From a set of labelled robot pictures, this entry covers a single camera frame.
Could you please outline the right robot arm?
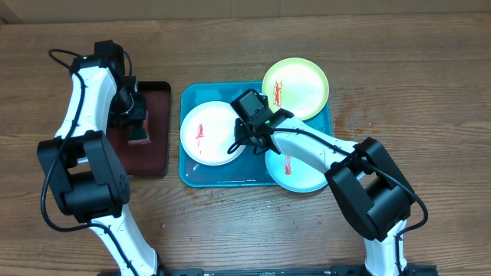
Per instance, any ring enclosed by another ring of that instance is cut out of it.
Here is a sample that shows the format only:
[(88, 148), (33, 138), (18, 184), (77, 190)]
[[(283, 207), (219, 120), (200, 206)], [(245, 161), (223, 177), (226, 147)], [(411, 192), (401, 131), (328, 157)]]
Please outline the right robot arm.
[(384, 146), (373, 138), (362, 143), (340, 140), (306, 125), (292, 112), (271, 111), (268, 98), (249, 89), (231, 103), (238, 117), (235, 142), (292, 156), (323, 173), (349, 225), (364, 239), (363, 264), (338, 264), (329, 275), (436, 275), (434, 265), (410, 264), (404, 234), (426, 224), (427, 207), (416, 195)]

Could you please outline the white plate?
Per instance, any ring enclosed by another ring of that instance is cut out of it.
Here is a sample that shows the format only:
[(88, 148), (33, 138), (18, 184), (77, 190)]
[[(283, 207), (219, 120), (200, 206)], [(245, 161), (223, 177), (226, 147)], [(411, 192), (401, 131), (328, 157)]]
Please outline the white plate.
[(210, 101), (194, 107), (180, 127), (180, 142), (187, 155), (207, 166), (221, 166), (236, 159), (245, 146), (227, 153), (235, 140), (237, 113), (222, 101)]

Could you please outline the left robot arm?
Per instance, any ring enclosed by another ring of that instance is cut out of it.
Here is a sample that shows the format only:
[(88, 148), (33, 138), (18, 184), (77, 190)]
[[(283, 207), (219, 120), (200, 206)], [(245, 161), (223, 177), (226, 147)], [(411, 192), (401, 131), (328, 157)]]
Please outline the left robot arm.
[(119, 275), (168, 275), (129, 208), (128, 175), (106, 132), (143, 128), (146, 104), (137, 92), (129, 54), (112, 40), (92, 55), (75, 54), (68, 111), (54, 139), (38, 144), (45, 175), (41, 216), (57, 232), (89, 228), (116, 261)]

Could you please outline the green and pink sponge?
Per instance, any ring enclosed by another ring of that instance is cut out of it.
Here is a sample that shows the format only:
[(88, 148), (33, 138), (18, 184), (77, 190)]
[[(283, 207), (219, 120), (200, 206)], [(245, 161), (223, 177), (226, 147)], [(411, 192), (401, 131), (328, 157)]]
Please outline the green and pink sponge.
[(130, 145), (142, 145), (150, 142), (147, 122), (139, 122), (129, 127), (127, 142)]

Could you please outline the yellow-green plate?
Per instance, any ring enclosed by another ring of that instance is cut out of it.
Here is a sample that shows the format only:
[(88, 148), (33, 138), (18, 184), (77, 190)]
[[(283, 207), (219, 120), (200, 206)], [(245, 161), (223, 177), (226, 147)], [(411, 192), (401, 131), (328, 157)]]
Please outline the yellow-green plate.
[(262, 92), (273, 112), (282, 108), (302, 120), (309, 120), (328, 102), (329, 83), (317, 64), (290, 57), (268, 69), (262, 80)]

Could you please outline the light blue plate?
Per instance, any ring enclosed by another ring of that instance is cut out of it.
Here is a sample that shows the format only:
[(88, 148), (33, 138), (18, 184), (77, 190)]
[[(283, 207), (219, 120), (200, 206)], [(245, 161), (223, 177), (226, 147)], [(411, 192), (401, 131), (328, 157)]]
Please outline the light blue plate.
[(269, 150), (265, 165), (273, 180), (292, 192), (315, 192), (328, 184), (323, 173), (292, 156)]

